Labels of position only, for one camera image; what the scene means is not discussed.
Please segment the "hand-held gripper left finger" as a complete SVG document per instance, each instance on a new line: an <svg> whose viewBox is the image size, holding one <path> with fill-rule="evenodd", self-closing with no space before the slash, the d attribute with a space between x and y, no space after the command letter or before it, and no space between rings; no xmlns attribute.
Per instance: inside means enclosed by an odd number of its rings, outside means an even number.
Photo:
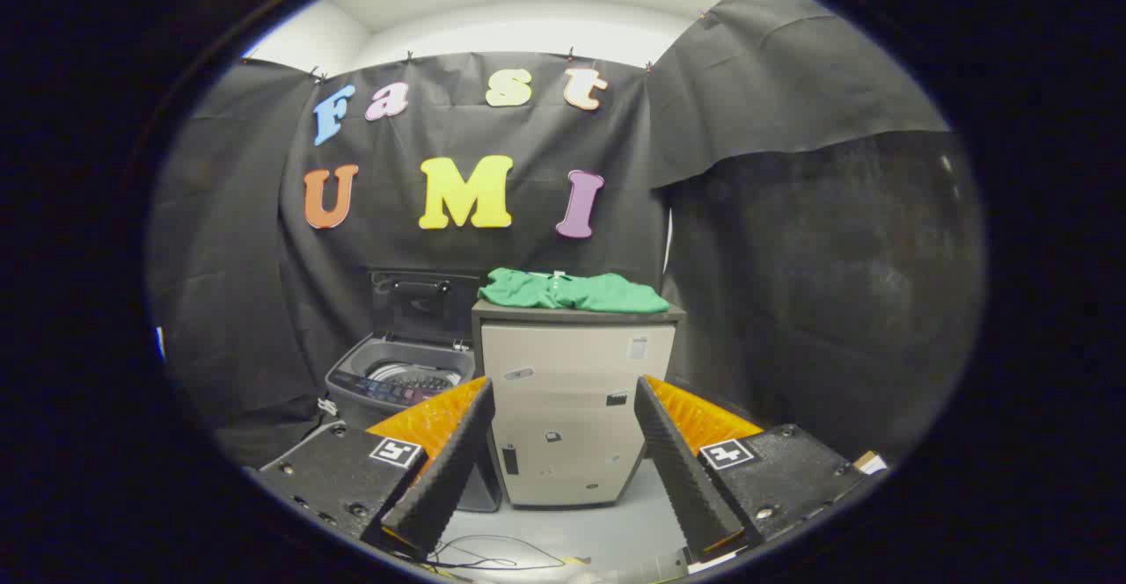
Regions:
<svg viewBox="0 0 1126 584"><path fill-rule="evenodd" d="M327 532L423 560L439 543L495 415L486 378L370 426L336 423L252 473Z"/></svg>

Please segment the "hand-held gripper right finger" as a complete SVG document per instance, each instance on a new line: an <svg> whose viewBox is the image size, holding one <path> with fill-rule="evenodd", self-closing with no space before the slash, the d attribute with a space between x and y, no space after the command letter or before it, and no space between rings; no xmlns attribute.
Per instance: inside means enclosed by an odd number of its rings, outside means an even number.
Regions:
<svg viewBox="0 0 1126 584"><path fill-rule="evenodd" d="M803 426L756 425L654 376L632 408L698 561L774 543L888 471L876 453L844 459Z"/></svg>

